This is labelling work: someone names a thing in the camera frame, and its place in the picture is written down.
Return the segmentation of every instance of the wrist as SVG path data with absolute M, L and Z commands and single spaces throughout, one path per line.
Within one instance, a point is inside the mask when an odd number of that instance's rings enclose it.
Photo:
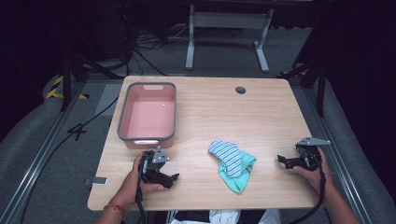
M 127 209 L 132 203 L 134 203 L 134 195 L 131 199 L 123 199 L 122 197 L 114 196 L 109 202 L 109 204 L 118 204 L 123 208 Z

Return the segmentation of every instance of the metal frame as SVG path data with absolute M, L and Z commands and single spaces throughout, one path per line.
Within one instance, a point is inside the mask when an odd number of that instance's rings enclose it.
M 261 29 L 259 41 L 254 42 L 254 48 L 259 59 L 260 67 L 264 73 L 269 72 L 267 61 L 265 60 L 262 46 L 268 33 L 271 23 L 273 9 L 269 9 L 266 14 L 246 14 L 246 13 L 218 13 L 218 12 L 195 12 L 194 6 L 190 6 L 189 21 L 189 45 L 187 48 L 186 69 L 191 70 L 194 59 L 194 28 L 195 27 L 224 27 Z

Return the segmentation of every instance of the black curtain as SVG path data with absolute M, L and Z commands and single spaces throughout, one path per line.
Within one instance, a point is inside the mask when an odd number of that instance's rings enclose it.
M 390 1 L 349 1 L 344 9 L 324 14 L 297 63 L 324 57 L 328 79 L 351 128 L 396 202 L 396 13 L 392 6 Z

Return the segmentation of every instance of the human hand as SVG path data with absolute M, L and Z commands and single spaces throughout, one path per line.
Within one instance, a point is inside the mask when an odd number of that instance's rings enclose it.
M 139 164 L 142 161 L 142 156 L 143 153 L 140 153 L 136 159 L 134 159 L 132 171 L 125 177 L 120 189 L 110 200 L 110 204 L 118 204 L 123 208 L 127 208 L 131 203 L 134 203 L 134 196 L 136 195 L 137 182 L 139 178 Z M 163 186 L 160 184 L 146 184 L 143 181 L 140 182 L 140 188 L 143 193 L 163 190 Z
M 329 164 L 327 163 L 327 159 L 326 156 L 324 155 L 322 149 L 320 147 L 318 147 L 318 151 L 322 160 L 322 169 L 323 169 L 323 173 L 325 174 L 326 177 L 326 185 L 325 185 L 325 189 L 332 189 L 335 188 L 334 185 L 334 181 L 332 180 L 332 172 L 329 168 Z M 320 193 L 320 172 L 319 172 L 319 168 L 317 168 L 315 171 L 308 171 L 306 169 L 304 169 L 303 167 L 300 166 L 294 166 L 293 167 L 293 171 L 298 174 L 301 175 L 302 177 L 304 177 L 306 180 L 308 180 L 308 182 L 312 185 L 312 187 L 314 187 L 314 189 Z

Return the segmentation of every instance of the table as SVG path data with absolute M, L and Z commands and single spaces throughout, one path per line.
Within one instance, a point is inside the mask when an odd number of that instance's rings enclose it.
M 88 206 L 102 210 L 144 149 L 129 149 L 117 136 L 127 87 L 134 82 L 169 81 L 177 86 L 175 142 L 161 172 L 180 173 L 165 192 L 144 195 L 147 211 L 313 207 L 318 194 L 305 179 L 286 170 L 276 155 L 298 156 L 294 144 L 310 135 L 289 83 L 284 79 L 227 77 L 126 77 L 110 124 Z M 235 91 L 246 88 L 245 94 Z M 213 140 L 227 140 L 257 158 L 247 187 L 236 194 L 218 174 L 208 154 Z M 133 205 L 129 209 L 137 210 Z

